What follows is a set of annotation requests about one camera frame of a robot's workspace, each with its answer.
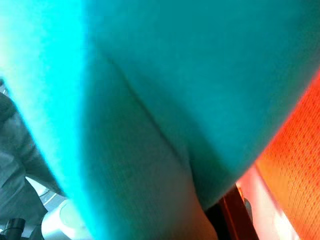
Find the silver robot body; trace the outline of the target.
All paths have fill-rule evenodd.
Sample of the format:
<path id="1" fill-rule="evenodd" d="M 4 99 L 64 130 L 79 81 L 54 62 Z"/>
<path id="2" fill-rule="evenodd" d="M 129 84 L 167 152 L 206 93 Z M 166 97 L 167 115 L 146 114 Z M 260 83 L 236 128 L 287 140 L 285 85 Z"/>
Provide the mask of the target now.
<path id="1" fill-rule="evenodd" d="M 29 240 L 93 240 L 74 204 L 60 196 L 44 202 L 47 213 Z"/>

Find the black cylindrical robot part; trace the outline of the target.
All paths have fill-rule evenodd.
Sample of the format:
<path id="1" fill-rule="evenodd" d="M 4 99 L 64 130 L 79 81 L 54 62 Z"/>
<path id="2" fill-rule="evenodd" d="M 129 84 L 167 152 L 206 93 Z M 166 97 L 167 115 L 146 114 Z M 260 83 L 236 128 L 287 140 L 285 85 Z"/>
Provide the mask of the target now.
<path id="1" fill-rule="evenodd" d="M 23 218 L 11 218 L 7 221 L 4 232 L 18 232 L 23 233 L 26 221 Z"/>

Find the teal cloth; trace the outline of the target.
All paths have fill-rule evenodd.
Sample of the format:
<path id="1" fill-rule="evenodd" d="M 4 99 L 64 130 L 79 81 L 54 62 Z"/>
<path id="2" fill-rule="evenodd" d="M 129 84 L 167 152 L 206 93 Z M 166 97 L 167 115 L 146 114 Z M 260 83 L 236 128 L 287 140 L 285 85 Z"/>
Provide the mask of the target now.
<path id="1" fill-rule="evenodd" d="M 0 0 L 5 83 L 94 240 L 211 239 L 319 67 L 320 0 Z"/>

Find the grey cloth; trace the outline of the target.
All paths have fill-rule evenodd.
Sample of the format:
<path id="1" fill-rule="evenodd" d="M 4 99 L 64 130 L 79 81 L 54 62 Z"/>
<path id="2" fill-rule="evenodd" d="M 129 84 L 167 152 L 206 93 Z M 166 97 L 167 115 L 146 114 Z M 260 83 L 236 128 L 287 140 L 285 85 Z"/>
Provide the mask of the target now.
<path id="1" fill-rule="evenodd" d="M 22 218 L 35 225 L 47 213 L 28 178 L 60 196 L 58 185 L 14 102 L 2 91 L 0 79 L 0 225 Z"/>

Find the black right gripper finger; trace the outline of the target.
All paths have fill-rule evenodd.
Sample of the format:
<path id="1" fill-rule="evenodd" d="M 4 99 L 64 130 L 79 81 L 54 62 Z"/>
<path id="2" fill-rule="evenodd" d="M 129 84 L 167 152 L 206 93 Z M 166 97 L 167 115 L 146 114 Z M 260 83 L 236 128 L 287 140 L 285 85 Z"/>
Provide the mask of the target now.
<path id="1" fill-rule="evenodd" d="M 218 240 L 259 240 L 240 189 L 234 185 L 205 212 Z"/>

